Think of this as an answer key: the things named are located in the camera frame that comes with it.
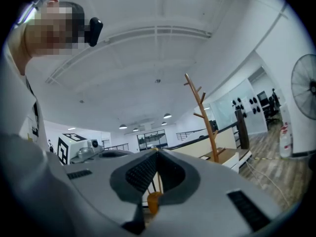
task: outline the window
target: window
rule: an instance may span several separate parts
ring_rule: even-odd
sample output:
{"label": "window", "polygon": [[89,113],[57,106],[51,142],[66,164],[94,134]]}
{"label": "window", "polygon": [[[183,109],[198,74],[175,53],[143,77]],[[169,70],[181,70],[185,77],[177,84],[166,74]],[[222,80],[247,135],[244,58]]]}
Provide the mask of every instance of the window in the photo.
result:
{"label": "window", "polygon": [[137,135],[139,151],[149,148],[167,148],[168,142],[164,130]]}

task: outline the plastic bottle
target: plastic bottle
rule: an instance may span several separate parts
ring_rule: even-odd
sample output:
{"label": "plastic bottle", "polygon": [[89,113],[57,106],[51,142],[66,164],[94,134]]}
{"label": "plastic bottle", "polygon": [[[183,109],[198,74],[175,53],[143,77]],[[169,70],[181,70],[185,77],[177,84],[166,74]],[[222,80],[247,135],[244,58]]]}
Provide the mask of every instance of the plastic bottle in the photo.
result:
{"label": "plastic bottle", "polygon": [[288,124],[287,122],[285,122],[285,126],[288,127],[288,133],[290,134],[290,141],[291,141],[291,147],[293,148],[293,135],[292,135],[292,127],[291,127],[291,123]]}
{"label": "plastic bottle", "polygon": [[286,129],[281,129],[280,134],[280,156],[287,158],[292,155],[291,138]]}

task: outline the fan guard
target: fan guard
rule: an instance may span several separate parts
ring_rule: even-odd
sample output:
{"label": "fan guard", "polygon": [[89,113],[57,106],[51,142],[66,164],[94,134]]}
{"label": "fan guard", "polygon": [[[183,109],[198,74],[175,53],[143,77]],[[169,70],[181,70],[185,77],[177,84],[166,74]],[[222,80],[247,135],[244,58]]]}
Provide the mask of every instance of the fan guard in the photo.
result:
{"label": "fan guard", "polygon": [[298,109],[306,117],[316,120],[316,55],[306,54],[297,60],[291,88]]}

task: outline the black earpiece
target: black earpiece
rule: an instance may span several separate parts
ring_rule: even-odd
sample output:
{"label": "black earpiece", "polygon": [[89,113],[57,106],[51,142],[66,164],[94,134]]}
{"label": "black earpiece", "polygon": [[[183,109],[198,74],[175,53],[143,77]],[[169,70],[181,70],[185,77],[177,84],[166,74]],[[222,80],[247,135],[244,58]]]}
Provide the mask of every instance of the black earpiece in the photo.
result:
{"label": "black earpiece", "polygon": [[90,46],[95,46],[98,42],[103,23],[100,19],[94,17],[90,19],[89,30],[84,32],[84,42]]}

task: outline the office chair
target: office chair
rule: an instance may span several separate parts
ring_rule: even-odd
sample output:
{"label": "office chair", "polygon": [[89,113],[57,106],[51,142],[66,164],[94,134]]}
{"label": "office chair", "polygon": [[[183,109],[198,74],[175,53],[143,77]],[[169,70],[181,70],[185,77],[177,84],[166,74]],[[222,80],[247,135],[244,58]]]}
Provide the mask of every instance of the office chair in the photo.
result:
{"label": "office chair", "polygon": [[274,115],[278,114],[278,110],[275,109],[275,102],[272,97],[269,97],[269,105],[269,108],[264,111],[267,127],[269,127],[270,123],[279,121],[278,118],[272,118]]}

